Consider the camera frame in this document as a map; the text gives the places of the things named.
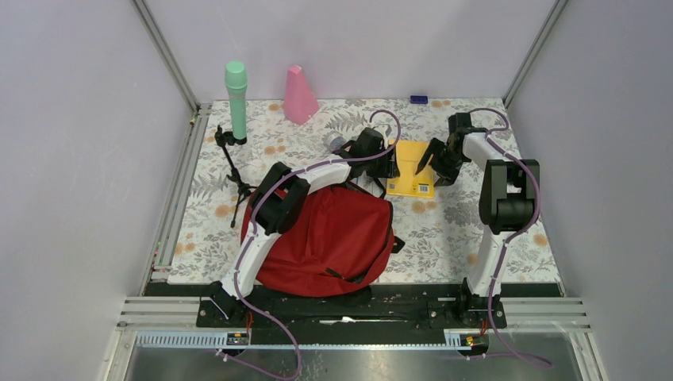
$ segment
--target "aluminum frame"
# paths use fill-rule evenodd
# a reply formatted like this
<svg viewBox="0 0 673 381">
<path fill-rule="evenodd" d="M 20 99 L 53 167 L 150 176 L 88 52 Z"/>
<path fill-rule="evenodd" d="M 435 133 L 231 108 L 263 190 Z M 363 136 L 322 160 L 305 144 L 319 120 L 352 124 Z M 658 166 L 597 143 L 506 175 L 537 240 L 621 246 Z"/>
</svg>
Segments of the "aluminum frame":
<svg viewBox="0 0 673 381">
<path fill-rule="evenodd" d="M 192 111 L 196 112 L 198 109 L 198 100 L 196 99 L 196 96 L 194 96 L 194 92 L 192 92 L 183 72 L 180 70 L 178 61 L 168 47 L 166 39 L 163 38 L 159 26 L 154 21 L 152 12 L 150 12 L 144 0 L 131 0 L 131 3 L 136 9 L 137 15 L 147 30 L 149 37 L 152 39 L 152 43 L 154 43 L 157 52 L 161 56 L 161 60 L 166 65 L 166 69 L 168 69 L 175 85 L 183 96 L 185 103 L 192 109 Z"/>
<path fill-rule="evenodd" d="M 446 301 L 450 298 L 438 298 Z M 508 328 L 503 333 L 563 332 L 571 342 L 575 359 L 585 381 L 606 381 L 605 368 L 596 351 L 593 333 L 580 298 L 502 298 Z M 213 340 L 241 328 L 210 329 L 196 327 L 199 298 L 130 297 L 117 322 L 119 336 L 107 381 L 122 381 L 129 369 L 133 349 L 138 346 L 159 348 L 210 348 Z M 453 350 L 452 338 L 459 333 L 477 333 L 477 329 L 445 329 L 447 344 L 404 345 L 300 345 L 301 349 L 324 350 Z M 291 349 L 291 345 L 254 345 L 257 349 Z"/>
<path fill-rule="evenodd" d="M 156 231 L 152 252 L 150 252 L 144 272 L 145 277 L 138 290 L 138 295 L 143 294 L 148 282 L 165 281 L 170 273 L 180 225 L 187 207 L 191 183 L 196 172 L 198 154 L 201 152 L 212 107 L 212 103 L 201 105 L 198 114 L 192 120 L 193 123 L 190 123 L 193 125 L 183 142 L 178 166 L 171 181 L 169 195 L 163 207 L 159 228 Z"/>
<path fill-rule="evenodd" d="M 537 34 L 537 37 L 535 37 L 533 45 L 531 45 L 530 49 L 528 50 L 528 54 L 526 54 L 524 62 L 521 64 L 517 74 L 514 76 L 514 80 L 512 81 L 510 88 L 507 89 L 505 96 L 502 97 L 502 103 L 504 103 L 505 109 L 509 109 L 512 101 L 517 96 L 517 92 L 519 91 L 521 84 L 528 75 L 530 68 L 533 66 L 533 63 L 537 59 L 538 54 L 540 54 L 540 51 L 544 47 L 544 43 L 547 42 L 549 35 L 552 33 L 554 25 L 556 25 L 556 22 L 561 17 L 563 10 L 565 10 L 569 2 L 570 0 L 556 0 L 554 3 L 554 6 L 549 12 L 547 19 L 545 19 L 544 24 L 542 24 L 540 32 Z"/>
</svg>

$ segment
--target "yellow notebook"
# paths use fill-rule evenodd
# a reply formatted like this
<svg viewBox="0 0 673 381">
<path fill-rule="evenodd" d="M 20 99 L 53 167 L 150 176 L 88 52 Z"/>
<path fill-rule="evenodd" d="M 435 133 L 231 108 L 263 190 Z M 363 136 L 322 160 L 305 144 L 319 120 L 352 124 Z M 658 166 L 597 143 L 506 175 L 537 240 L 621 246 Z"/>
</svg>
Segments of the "yellow notebook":
<svg viewBox="0 0 673 381">
<path fill-rule="evenodd" d="M 386 181 L 388 194 L 422 198 L 433 198 L 435 196 L 433 169 L 430 165 L 426 165 L 421 173 L 414 175 L 418 168 L 418 162 L 421 161 L 428 144 L 427 141 L 400 140 L 398 142 L 398 145 L 395 146 L 395 156 L 400 177 Z"/>
</svg>

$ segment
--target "blue object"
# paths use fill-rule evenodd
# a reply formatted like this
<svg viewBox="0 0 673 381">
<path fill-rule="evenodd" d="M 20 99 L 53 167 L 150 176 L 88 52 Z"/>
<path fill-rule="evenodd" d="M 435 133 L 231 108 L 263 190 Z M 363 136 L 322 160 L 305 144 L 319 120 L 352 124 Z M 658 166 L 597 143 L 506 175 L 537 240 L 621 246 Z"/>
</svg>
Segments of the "blue object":
<svg viewBox="0 0 673 381">
<path fill-rule="evenodd" d="M 411 102 L 414 105 L 427 105 L 428 97 L 424 95 L 412 95 L 409 97 L 409 102 Z"/>
</svg>

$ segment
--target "floral pattern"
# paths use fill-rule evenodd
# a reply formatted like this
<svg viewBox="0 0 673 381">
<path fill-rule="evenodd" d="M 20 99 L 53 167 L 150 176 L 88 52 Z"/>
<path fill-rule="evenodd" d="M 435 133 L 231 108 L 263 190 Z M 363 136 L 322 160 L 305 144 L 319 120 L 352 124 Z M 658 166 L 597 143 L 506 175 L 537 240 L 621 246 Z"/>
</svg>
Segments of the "floral pattern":
<svg viewBox="0 0 673 381">
<path fill-rule="evenodd" d="M 433 99 L 428 105 L 413 105 L 406 99 L 335 99 L 319 101 L 320 110 L 304 125 L 288 121 L 282 101 L 248 101 L 248 143 L 233 146 L 230 153 L 247 183 L 257 185 L 278 161 L 290 167 L 311 164 L 329 154 L 323 144 L 327 133 L 338 131 L 346 140 L 370 125 L 369 115 L 378 109 L 394 112 L 402 123 L 402 139 L 430 140 L 448 136 L 447 118 L 476 107 L 504 112 L 497 98 Z M 476 127 L 502 125 L 492 113 L 473 114 Z M 236 228 L 229 224 L 237 200 L 236 186 L 227 180 L 229 166 L 213 135 L 217 125 L 230 125 L 229 104 L 215 102 L 198 157 L 187 208 L 171 264 L 169 283 L 210 283 L 232 266 L 240 246 L 242 213 Z M 385 114 L 373 125 L 395 126 Z M 518 155 L 511 131 L 495 133 L 506 150 Z M 476 263 L 482 226 L 478 200 L 482 173 L 476 164 L 464 164 L 451 187 L 435 189 L 432 200 L 388 196 L 394 206 L 395 234 L 406 242 L 400 253 L 390 256 L 381 283 L 459 282 Z M 360 179 L 360 185 L 370 182 Z M 552 251 L 542 222 L 511 244 L 504 282 L 559 282 Z"/>
</svg>

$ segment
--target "microphone stand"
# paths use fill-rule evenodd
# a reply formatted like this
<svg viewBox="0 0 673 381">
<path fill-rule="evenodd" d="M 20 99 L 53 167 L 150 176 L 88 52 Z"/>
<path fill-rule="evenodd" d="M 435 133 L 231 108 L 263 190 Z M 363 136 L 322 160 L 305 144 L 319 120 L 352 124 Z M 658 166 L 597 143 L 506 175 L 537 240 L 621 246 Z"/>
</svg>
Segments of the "microphone stand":
<svg viewBox="0 0 673 381">
<path fill-rule="evenodd" d="M 231 227 L 233 228 L 234 226 L 236 226 L 236 215 L 238 214 L 238 206 L 241 203 L 243 203 L 243 201 L 245 201 L 246 198 L 250 197 L 250 195 L 252 194 L 252 190 L 256 189 L 257 187 L 253 187 L 248 183 L 244 183 L 243 179 L 240 178 L 240 173 L 238 169 L 236 168 L 235 165 L 233 165 L 233 160 L 229 155 L 229 151 L 227 151 L 227 145 L 234 145 L 237 142 L 236 138 L 233 137 L 233 133 L 231 131 L 223 133 L 222 127 L 218 125 L 217 132 L 215 133 L 215 142 L 219 147 L 222 148 L 222 151 L 225 152 L 225 156 L 227 157 L 227 161 L 229 162 L 229 166 L 231 167 L 231 175 L 227 175 L 227 179 L 229 179 L 229 181 L 233 181 L 238 188 L 237 189 L 238 200 L 236 202 L 236 209 L 234 209 L 233 219 L 231 223 Z"/>
</svg>

